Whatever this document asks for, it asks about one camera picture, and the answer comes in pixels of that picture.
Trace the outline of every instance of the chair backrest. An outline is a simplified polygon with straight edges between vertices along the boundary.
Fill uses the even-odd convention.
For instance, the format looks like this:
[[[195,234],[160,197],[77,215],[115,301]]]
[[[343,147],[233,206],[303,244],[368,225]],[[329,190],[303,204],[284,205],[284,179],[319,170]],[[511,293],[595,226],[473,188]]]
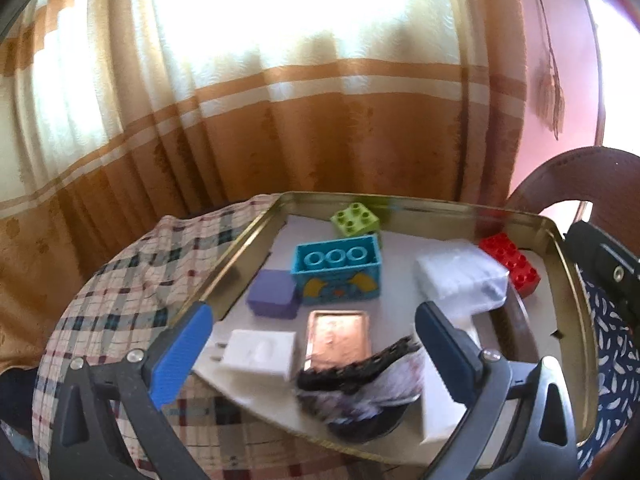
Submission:
[[[506,207],[538,214],[564,200],[593,203],[590,222],[640,256],[640,157],[603,146],[561,153],[534,170]]]

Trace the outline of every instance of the screw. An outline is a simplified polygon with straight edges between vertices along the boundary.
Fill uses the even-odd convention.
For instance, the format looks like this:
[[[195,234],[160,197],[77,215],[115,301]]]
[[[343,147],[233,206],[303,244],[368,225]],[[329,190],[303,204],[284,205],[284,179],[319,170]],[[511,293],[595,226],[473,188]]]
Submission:
[[[502,356],[497,350],[482,350],[482,359],[488,363],[495,363],[499,361]]]
[[[557,370],[558,372],[562,371],[562,368],[560,367],[560,363],[558,362],[558,360],[556,360],[555,357],[551,357],[550,355],[544,356],[542,358],[542,364],[546,368],[549,368],[550,370]]]
[[[136,348],[127,354],[127,361],[130,363],[139,363],[144,357],[145,353],[140,348]]]
[[[72,359],[71,362],[69,363],[69,367],[72,370],[79,370],[83,366],[84,366],[84,359],[82,359],[81,357],[76,357]]]
[[[625,277],[625,269],[623,269],[620,266],[617,266],[615,269],[613,269],[613,281],[616,283],[620,283],[622,281],[622,278]]]

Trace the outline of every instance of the green lego brick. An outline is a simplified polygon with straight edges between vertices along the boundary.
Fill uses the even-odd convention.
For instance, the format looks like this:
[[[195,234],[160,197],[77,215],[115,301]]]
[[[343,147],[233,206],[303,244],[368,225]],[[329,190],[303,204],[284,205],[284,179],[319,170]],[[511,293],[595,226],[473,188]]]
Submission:
[[[331,217],[331,222],[343,238],[376,234],[380,231],[378,217],[360,202],[354,202],[347,209],[338,211]]]

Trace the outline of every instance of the patterned fabric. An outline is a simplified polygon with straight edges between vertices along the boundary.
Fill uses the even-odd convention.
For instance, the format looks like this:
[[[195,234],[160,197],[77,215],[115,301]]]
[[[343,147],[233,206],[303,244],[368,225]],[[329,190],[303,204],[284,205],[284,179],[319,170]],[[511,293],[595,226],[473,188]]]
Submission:
[[[148,348],[212,262],[272,201],[258,196],[190,220],[164,217],[80,290],[50,338],[38,370],[33,435],[45,480],[57,396],[71,358],[82,355],[92,365],[109,363],[120,360],[127,349]],[[126,413],[118,404],[114,412],[134,462],[154,478]],[[256,420],[195,376],[163,412],[213,479],[415,480],[423,472],[310,444]]]
[[[578,462],[585,471],[598,451],[629,422],[640,395],[640,359],[629,328],[599,287],[584,280],[598,341],[598,419],[596,430],[580,446]]]

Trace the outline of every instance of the red lego brick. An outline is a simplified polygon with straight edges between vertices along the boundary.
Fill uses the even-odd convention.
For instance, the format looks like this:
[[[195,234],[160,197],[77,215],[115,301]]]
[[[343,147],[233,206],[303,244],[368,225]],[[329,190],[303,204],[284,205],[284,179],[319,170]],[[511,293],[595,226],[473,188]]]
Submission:
[[[540,275],[505,233],[483,238],[478,246],[509,269],[511,283],[521,298],[526,298],[536,290],[540,283]]]

